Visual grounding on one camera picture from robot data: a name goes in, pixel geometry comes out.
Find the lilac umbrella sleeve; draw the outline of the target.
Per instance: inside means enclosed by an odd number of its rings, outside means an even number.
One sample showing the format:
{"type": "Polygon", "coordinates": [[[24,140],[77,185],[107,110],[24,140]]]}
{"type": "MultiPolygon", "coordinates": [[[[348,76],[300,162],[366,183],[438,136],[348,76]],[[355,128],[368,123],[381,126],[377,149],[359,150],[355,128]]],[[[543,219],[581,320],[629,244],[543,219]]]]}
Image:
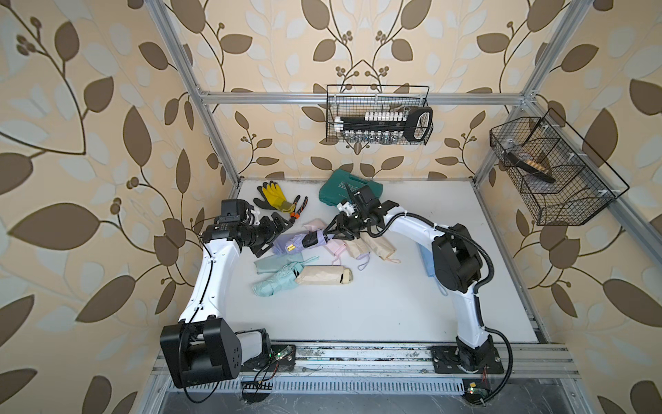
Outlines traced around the lilac umbrella sleeve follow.
{"type": "Polygon", "coordinates": [[[272,245],[274,255],[294,255],[304,250],[303,239],[307,236],[303,233],[291,233],[280,235],[272,245]]]}

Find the mint green umbrella sleeve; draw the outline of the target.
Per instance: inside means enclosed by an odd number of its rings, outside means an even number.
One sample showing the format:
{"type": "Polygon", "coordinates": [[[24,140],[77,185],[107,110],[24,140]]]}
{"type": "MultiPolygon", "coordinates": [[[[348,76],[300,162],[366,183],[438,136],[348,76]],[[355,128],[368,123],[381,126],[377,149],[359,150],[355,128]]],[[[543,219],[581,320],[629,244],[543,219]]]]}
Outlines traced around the mint green umbrella sleeve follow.
{"type": "Polygon", "coordinates": [[[282,267],[290,265],[291,263],[306,265],[315,262],[318,259],[318,255],[306,259],[301,253],[296,253],[294,255],[271,255],[258,259],[254,265],[257,274],[275,274],[282,267]]]}

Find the lilac umbrella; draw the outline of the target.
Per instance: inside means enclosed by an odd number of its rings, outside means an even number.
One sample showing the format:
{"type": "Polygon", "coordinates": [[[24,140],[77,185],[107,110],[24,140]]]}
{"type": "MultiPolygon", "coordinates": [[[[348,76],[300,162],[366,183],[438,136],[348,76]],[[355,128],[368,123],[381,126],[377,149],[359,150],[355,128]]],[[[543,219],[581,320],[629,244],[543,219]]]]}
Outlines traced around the lilac umbrella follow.
{"type": "Polygon", "coordinates": [[[329,236],[321,229],[307,233],[298,233],[286,244],[288,253],[296,253],[307,248],[325,246],[329,242],[329,236]]]}

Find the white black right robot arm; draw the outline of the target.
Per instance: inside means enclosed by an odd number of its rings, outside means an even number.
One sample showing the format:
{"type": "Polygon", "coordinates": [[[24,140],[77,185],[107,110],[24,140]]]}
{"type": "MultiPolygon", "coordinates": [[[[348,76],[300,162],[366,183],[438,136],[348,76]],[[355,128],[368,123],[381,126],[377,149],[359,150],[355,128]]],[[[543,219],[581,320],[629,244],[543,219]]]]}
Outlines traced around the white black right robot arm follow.
{"type": "Polygon", "coordinates": [[[479,289],[492,281],[491,257],[461,224],[444,227],[399,204],[384,203],[369,186],[348,191],[339,214],[320,232],[320,240],[351,241],[366,234],[379,238],[391,230],[418,243],[432,255],[434,277],[451,294],[458,321],[457,354],[451,361],[466,372],[476,372],[494,360],[494,329],[485,326],[479,289]]]}

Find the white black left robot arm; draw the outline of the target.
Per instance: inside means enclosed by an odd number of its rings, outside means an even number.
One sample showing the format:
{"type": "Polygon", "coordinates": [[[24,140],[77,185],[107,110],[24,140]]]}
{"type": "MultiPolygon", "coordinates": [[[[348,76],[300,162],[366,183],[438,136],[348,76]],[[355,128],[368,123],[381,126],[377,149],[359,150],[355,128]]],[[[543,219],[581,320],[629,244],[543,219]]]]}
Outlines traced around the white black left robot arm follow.
{"type": "Polygon", "coordinates": [[[160,348],[174,386],[230,381],[243,369],[264,369],[274,362],[265,329],[234,331],[225,320],[229,281],[241,250],[261,257],[291,227],[279,213],[255,222],[253,212],[217,217],[202,234],[203,259],[196,284],[177,324],[160,334],[160,348]]]}

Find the pink sleeved umbrella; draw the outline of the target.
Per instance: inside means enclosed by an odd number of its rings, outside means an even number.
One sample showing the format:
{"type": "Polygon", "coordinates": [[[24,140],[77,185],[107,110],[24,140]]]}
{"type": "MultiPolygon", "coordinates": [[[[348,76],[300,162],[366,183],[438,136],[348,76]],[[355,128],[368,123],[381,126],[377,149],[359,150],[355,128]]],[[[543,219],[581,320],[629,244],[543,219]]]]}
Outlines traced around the pink sleeved umbrella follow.
{"type": "MultiPolygon", "coordinates": [[[[303,228],[307,231],[317,231],[324,230],[328,225],[321,219],[312,220],[303,225],[303,228]]],[[[336,241],[334,239],[329,239],[325,244],[324,248],[332,255],[333,260],[332,265],[340,266],[342,264],[341,256],[346,253],[347,245],[344,241],[336,241]]]]}

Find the beige sleeved umbrella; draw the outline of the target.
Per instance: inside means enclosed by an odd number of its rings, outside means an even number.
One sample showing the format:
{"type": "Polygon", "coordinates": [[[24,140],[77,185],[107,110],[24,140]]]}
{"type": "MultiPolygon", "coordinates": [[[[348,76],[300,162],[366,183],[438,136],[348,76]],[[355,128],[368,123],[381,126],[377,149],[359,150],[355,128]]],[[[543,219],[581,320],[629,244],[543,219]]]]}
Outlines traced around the beige sleeved umbrella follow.
{"type": "Polygon", "coordinates": [[[346,251],[349,253],[349,255],[355,260],[357,260],[358,270],[364,271],[369,264],[370,253],[371,253],[371,250],[368,247],[367,243],[361,238],[353,239],[353,240],[345,240],[344,243],[346,246],[346,251]]]}
{"type": "Polygon", "coordinates": [[[367,247],[377,255],[381,260],[385,262],[392,262],[399,264],[401,260],[394,257],[396,253],[396,248],[384,237],[371,237],[367,233],[361,234],[361,239],[367,245],[367,247]]]}

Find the orange black cutting pliers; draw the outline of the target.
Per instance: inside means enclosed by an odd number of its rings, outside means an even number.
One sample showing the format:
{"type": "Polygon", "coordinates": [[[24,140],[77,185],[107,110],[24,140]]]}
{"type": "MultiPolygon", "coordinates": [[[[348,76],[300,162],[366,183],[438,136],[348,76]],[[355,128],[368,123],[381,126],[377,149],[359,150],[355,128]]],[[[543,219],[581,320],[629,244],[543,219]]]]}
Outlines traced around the orange black cutting pliers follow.
{"type": "Polygon", "coordinates": [[[308,205],[308,201],[309,201],[308,197],[301,198],[300,195],[296,196],[293,203],[295,210],[291,212],[290,220],[289,220],[291,224],[294,224],[294,222],[296,222],[296,220],[300,218],[301,214],[303,213],[303,210],[308,205]]]}

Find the yellow black work glove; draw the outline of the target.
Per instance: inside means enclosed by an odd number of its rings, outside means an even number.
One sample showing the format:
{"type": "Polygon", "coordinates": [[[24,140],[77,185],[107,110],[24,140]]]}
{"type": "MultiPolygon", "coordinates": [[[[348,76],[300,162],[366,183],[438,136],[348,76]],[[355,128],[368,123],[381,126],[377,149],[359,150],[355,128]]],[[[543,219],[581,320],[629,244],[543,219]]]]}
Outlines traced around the yellow black work glove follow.
{"type": "Polygon", "coordinates": [[[280,185],[274,181],[263,182],[257,187],[259,198],[253,204],[263,210],[277,210],[283,213],[294,212],[296,205],[287,200],[280,185]]]}

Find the green plastic tool case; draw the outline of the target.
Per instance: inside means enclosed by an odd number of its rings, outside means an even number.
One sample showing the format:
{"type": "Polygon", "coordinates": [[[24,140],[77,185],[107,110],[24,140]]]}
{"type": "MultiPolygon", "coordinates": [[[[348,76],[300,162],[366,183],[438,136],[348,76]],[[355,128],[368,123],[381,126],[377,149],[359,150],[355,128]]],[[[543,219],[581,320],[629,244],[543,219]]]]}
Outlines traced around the green plastic tool case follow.
{"type": "Polygon", "coordinates": [[[343,200],[349,200],[348,190],[355,193],[363,186],[368,186],[373,194],[380,198],[383,194],[383,185],[369,180],[361,179],[345,170],[334,171],[329,179],[322,185],[318,198],[325,205],[336,206],[343,200]]]}

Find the cream bare folded umbrella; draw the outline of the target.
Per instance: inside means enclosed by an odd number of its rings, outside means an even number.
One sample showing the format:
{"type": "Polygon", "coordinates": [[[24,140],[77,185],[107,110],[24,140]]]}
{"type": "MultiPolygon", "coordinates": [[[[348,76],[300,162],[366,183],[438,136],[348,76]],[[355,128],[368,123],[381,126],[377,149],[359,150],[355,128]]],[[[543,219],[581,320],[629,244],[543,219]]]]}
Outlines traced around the cream bare folded umbrella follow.
{"type": "Polygon", "coordinates": [[[347,285],[353,282],[353,273],[343,266],[306,266],[295,281],[300,286],[347,285]]]}

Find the black socket bit holder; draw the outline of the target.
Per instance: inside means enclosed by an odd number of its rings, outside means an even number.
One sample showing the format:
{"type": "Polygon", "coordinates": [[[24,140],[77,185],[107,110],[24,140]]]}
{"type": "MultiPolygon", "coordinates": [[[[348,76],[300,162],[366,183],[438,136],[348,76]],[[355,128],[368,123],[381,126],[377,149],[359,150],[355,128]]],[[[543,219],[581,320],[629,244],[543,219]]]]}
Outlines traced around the black socket bit holder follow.
{"type": "Polygon", "coordinates": [[[434,130],[433,114],[431,107],[368,111],[362,116],[335,117],[331,130],[349,142],[425,144],[434,130]]]}

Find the dark tool in side basket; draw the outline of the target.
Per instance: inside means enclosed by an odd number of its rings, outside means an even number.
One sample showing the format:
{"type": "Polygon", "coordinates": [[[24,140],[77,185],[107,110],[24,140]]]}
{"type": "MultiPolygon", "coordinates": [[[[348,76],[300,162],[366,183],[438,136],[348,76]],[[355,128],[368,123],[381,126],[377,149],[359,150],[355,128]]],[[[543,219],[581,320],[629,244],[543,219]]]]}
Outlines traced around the dark tool in side basket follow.
{"type": "Polygon", "coordinates": [[[516,179],[543,184],[556,182],[549,169],[538,162],[522,158],[518,153],[511,151],[506,153],[506,159],[516,179]]]}

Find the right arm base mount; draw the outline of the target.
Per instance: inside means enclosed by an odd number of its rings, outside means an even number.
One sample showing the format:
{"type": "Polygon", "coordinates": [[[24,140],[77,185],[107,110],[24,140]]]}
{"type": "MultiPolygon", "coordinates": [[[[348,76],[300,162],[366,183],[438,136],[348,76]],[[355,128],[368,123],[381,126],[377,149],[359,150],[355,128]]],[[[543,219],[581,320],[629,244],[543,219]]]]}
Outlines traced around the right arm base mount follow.
{"type": "Polygon", "coordinates": [[[503,374],[500,355],[491,341],[471,348],[462,341],[430,349],[436,374],[503,374]]]}

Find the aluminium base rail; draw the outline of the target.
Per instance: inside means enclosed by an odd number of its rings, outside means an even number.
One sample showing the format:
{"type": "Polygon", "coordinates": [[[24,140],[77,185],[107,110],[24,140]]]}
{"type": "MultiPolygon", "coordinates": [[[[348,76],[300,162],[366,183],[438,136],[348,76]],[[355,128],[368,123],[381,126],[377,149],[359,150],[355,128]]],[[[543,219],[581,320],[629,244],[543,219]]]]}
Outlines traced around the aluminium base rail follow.
{"type": "MultiPolygon", "coordinates": [[[[340,377],[431,377],[478,378],[502,375],[491,368],[464,372],[444,366],[431,352],[432,343],[293,342],[295,351],[278,364],[278,375],[340,377]]],[[[513,379],[577,379],[568,348],[558,344],[514,343],[511,345],[513,379]]]]}

